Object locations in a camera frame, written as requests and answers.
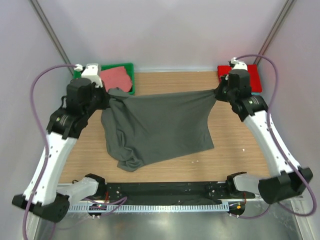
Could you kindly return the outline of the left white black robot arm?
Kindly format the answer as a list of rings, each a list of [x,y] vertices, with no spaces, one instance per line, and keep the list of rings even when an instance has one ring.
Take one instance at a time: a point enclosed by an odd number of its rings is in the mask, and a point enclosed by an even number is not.
[[[12,204],[53,223],[60,222],[70,206],[91,197],[101,200],[106,194],[105,179],[89,173],[66,187],[58,182],[66,160],[96,110],[109,106],[110,96],[99,77],[80,77],[66,87],[66,106],[60,106],[46,128],[47,146],[27,189],[15,195]]]

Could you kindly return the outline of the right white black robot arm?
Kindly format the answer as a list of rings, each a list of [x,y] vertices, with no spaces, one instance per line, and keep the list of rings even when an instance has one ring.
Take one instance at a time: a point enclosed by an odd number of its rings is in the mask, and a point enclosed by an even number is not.
[[[271,118],[267,117],[268,106],[259,95],[252,94],[250,74],[245,69],[232,69],[221,78],[214,91],[218,101],[230,103],[236,113],[254,136],[260,147],[269,171],[269,178],[259,178],[246,172],[238,172],[227,177],[225,192],[237,198],[243,192],[262,197],[267,204],[274,204],[303,193],[313,173],[301,165],[288,151],[281,138],[275,143],[273,137],[279,136]]]

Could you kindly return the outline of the grey t shirt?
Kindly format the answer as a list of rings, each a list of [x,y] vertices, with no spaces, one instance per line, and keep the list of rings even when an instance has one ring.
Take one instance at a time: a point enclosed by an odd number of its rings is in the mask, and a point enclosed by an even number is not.
[[[134,96],[114,88],[108,93],[101,123],[118,168],[134,172],[214,148],[208,127],[216,103],[212,89]]]

